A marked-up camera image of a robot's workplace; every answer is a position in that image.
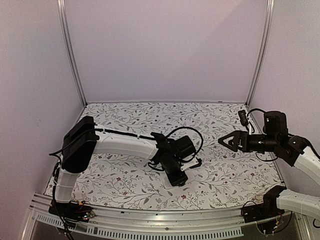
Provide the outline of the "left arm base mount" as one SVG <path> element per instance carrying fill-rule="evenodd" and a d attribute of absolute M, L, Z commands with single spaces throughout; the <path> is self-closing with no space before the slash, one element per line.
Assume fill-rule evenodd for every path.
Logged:
<path fill-rule="evenodd" d="M 88 222 L 95 216 L 93 208 L 85 205 L 84 202 L 54 203 L 52 201 L 48 212 L 72 222 Z"/>

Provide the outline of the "white remote control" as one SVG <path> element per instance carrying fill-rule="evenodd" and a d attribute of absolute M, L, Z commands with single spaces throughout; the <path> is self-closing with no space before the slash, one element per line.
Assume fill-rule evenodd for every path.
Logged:
<path fill-rule="evenodd" d="M 166 189 L 172 189 L 175 187 L 182 187 L 188 181 L 187 175 L 182 176 L 168 176 L 166 175 L 163 179 L 163 185 Z"/>

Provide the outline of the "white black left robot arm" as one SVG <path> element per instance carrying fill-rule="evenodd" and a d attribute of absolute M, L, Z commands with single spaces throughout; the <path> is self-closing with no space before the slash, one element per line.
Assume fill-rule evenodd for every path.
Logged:
<path fill-rule="evenodd" d="M 87 169 L 93 154 L 135 156 L 160 164 L 172 187 L 183 186 L 188 176 L 185 171 L 198 166 L 200 160 L 189 136 L 172 139 L 169 135 L 152 132 L 150 136 L 106 129 L 83 117 L 63 138 L 62 148 L 52 155 L 62 154 L 56 187 L 53 193 L 55 209 L 63 216 L 74 213 L 70 202 L 76 180 Z"/>

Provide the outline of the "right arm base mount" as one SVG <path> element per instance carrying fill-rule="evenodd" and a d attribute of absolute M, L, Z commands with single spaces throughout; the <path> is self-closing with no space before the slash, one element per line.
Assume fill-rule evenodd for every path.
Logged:
<path fill-rule="evenodd" d="M 277 197 L 286 189 L 285 186 L 276 185 L 263 195 L 262 203 L 244 205 L 241 209 L 241 216 L 244 222 L 250 223 L 284 214 L 285 210 L 277 206 Z"/>

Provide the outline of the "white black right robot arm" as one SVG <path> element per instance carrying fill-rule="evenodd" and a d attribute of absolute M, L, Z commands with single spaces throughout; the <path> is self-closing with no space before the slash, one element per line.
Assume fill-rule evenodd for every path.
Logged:
<path fill-rule="evenodd" d="M 252 130 L 235 130 L 218 139 L 218 143 L 233 152 L 273 153 L 276 159 L 307 174 L 316 183 L 320 182 L 320 156 L 309 140 L 289 134 L 287 118 L 280 111 L 265 111 L 262 134 Z M 286 210 L 320 218 L 320 199 L 316 196 L 294 192 L 285 186 L 276 185 L 263 195 L 261 204 L 243 206 L 241 215 L 246 223 L 282 215 Z"/>

